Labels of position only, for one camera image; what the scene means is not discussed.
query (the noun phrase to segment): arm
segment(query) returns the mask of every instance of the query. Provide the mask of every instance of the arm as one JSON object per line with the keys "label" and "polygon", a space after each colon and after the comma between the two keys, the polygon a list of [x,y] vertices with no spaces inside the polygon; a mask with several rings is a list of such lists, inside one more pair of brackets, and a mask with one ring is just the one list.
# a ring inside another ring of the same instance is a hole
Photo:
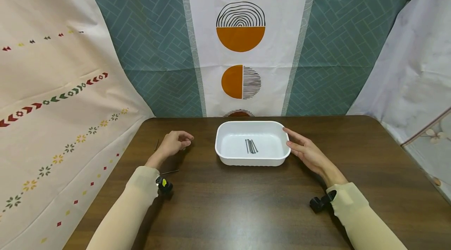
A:
{"label": "arm", "polygon": [[356,185],[348,182],[311,140],[290,129],[284,128],[284,131],[293,140],[287,142],[291,152],[323,178],[327,193],[337,191],[331,204],[355,250],[407,250],[371,209]]}
{"label": "arm", "polygon": [[103,218],[88,250],[130,249],[147,209],[158,196],[157,169],[140,166],[125,185],[124,192]]}
{"label": "arm", "polygon": [[87,250],[126,250],[132,247],[147,210],[158,196],[155,180],[160,173],[157,169],[166,158],[189,146],[193,139],[184,131],[172,131],[164,137],[146,165],[138,167],[128,180],[124,192],[98,226]]}
{"label": "arm", "polygon": [[407,250],[397,236],[371,209],[368,201],[352,182],[333,185],[337,191],[331,202],[334,214],[345,227],[355,250]]}

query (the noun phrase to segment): hand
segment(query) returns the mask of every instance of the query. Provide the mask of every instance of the hand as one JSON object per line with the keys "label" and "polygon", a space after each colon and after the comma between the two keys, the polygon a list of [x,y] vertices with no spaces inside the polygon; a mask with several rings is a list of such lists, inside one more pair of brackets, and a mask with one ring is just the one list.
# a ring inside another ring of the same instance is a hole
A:
{"label": "hand", "polygon": [[171,131],[166,134],[163,141],[161,141],[160,147],[157,151],[148,159],[145,166],[158,169],[166,158],[172,156],[187,146],[190,146],[191,141],[194,139],[192,135],[186,131]]}
{"label": "hand", "polygon": [[287,141],[291,153],[296,155],[310,170],[323,178],[327,188],[334,184],[345,184],[347,179],[323,152],[308,138],[288,128],[283,128],[292,141]]}

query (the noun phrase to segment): floral wallpaper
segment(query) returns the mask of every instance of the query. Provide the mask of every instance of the floral wallpaper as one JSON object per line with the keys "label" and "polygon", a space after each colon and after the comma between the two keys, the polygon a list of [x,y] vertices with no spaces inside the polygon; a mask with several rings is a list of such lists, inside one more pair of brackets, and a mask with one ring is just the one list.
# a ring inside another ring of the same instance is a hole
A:
{"label": "floral wallpaper", "polygon": [[451,111],[404,146],[448,201],[451,198]]}

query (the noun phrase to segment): red arrow pattern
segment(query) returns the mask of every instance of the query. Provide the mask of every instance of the red arrow pattern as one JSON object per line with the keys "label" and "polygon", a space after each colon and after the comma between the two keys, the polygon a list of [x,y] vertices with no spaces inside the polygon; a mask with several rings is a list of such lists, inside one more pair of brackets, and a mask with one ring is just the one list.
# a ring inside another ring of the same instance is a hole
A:
{"label": "red arrow pattern", "polygon": [[[95,76],[94,78],[87,80],[86,84],[92,85],[93,82],[97,83],[97,82],[101,81],[103,78],[107,78],[107,77],[108,77],[108,73],[104,72],[101,75]],[[86,85],[84,83],[82,83],[80,86],[77,86],[77,87],[80,88],[80,92],[81,92],[81,91],[83,91],[83,88],[85,86]],[[65,93],[62,93],[61,95],[59,95],[59,97],[60,97],[60,99],[68,99],[69,97],[71,97],[71,95],[68,95],[68,97],[66,97]],[[50,101],[57,102],[57,101],[60,101],[60,99],[56,99],[56,96],[53,96],[52,98],[50,98]],[[49,101],[48,100],[44,101],[44,104],[49,104]],[[30,106],[23,107],[22,110],[25,110],[28,114],[28,113],[32,112],[33,110],[38,110],[41,107],[42,107],[42,103],[35,102],[35,103],[31,104]],[[14,117],[14,114],[11,114],[8,116],[8,118],[6,120],[5,119],[0,120],[0,128],[4,128],[4,127],[7,127],[10,125],[10,123],[6,123],[6,122],[16,122],[18,119],[19,118]]]}
{"label": "red arrow pattern", "polygon": [[98,75],[98,76],[95,76],[92,79],[87,80],[86,84],[87,85],[92,85],[94,83],[97,83],[99,81],[98,79],[102,80],[103,78],[107,78],[108,77],[108,73],[106,73],[106,72],[103,72],[102,75]]}
{"label": "red arrow pattern", "polygon": [[36,109],[41,108],[42,103],[33,103],[32,105],[34,105],[36,107]]}
{"label": "red arrow pattern", "polygon": [[17,121],[17,120],[18,120],[18,118],[14,118],[12,114],[8,117],[8,121],[9,122],[14,122],[14,121]]}
{"label": "red arrow pattern", "polygon": [[22,108],[23,110],[26,110],[27,111],[27,114],[28,113],[30,113],[32,110],[33,110],[33,107],[29,107],[29,106],[26,106],[26,107],[24,107],[24,108]]}
{"label": "red arrow pattern", "polygon": [[4,119],[0,121],[0,127],[7,127],[7,126],[9,126],[9,124],[5,123]]}

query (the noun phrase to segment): black line drawing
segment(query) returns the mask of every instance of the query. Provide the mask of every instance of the black line drawing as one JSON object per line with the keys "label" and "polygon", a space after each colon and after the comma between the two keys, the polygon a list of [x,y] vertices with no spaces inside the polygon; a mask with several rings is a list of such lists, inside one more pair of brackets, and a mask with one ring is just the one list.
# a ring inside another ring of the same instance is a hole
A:
{"label": "black line drawing", "polygon": [[254,97],[262,87],[260,75],[250,67],[243,67],[243,99]]}
{"label": "black line drawing", "polygon": [[225,114],[224,117],[255,117],[255,115],[247,110],[233,110]]}
{"label": "black line drawing", "polygon": [[216,27],[264,27],[265,25],[265,13],[258,5],[250,2],[227,4],[216,20]]}

